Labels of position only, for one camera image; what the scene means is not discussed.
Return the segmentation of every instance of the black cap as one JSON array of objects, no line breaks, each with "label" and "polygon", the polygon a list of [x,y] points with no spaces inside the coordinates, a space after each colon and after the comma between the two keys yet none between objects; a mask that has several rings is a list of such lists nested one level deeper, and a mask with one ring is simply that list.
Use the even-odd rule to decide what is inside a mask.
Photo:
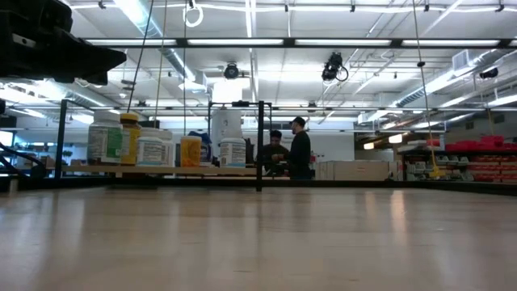
[{"label": "black cap", "polygon": [[295,119],[293,119],[289,124],[292,124],[293,122],[298,123],[301,127],[305,127],[305,119],[297,116]]}]

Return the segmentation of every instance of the yellow object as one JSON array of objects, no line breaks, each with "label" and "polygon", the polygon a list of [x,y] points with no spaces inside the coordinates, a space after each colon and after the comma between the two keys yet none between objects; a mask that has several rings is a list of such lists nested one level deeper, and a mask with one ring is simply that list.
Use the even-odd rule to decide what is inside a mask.
[{"label": "yellow object", "polygon": [[199,167],[201,164],[201,137],[181,138],[181,167]]},{"label": "yellow object", "polygon": [[123,127],[121,163],[126,166],[134,166],[137,164],[137,142],[141,131],[138,116],[132,113],[122,113],[120,123]]}]

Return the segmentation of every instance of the hanging ring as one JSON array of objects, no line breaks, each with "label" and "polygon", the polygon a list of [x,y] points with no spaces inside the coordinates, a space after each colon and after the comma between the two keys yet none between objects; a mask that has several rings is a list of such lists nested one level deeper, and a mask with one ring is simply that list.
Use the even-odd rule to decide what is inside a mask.
[{"label": "hanging ring", "polygon": [[[191,23],[187,19],[187,13],[189,11],[193,11],[193,10],[197,10],[200,13],[200,16],[194,23]],[[185,25],[187,25],[188,27],[196,27],[196,26],[200,25],[201,22],[203,21],[203,17],[204,17],[203,8],[201,8],[201,7],[195,6],[194,8],[187,8],[187,9],[183,8],[183,21],[185,22]]]}]

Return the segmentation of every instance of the person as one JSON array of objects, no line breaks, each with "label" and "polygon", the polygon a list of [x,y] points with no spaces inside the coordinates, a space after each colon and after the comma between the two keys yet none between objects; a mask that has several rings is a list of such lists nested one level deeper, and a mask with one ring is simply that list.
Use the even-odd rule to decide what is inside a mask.
[{"label": "person", "polygon": [[278,130],[272,130],[269,134],[270,144],[263,147],[263,161],[264,168],[266,171],[273,169],[274,164],[278,161],[273,161],[272,157],[274,154],[288,155],[289,150],[283,147],[280,142],[282,141],[282,133]]},{"label": "person", "polygon": [[305,120],[301,117],[291,122],[292,134],[295,135],[289,154],[273,155],[273,161],[287,160],[289,162],[289,175],[291,179],[312,179],[310,164],[310,138],[304,131]]}]

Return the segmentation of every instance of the black shirt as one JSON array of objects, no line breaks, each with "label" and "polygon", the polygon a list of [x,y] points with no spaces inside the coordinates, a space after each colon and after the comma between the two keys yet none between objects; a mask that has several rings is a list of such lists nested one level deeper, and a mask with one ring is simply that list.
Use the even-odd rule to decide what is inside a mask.
[{"label": "black shirt", "polygon": [[291,177],[310,175],[310,138],[304,130],[297,133],[292,140],[287,160],[291,164]]},{"label": "black shirt", "polygon": [[264,168],[266,168],[266,171],[269,171],[269,169],[271,169],[271,165],[273,164],[273,159],[271,157],[273,156],[273,154],[283,154],[284,156],[287,156],[289,154],[289,151],[281,145],[265,145],[263,147],[263,163]]}]

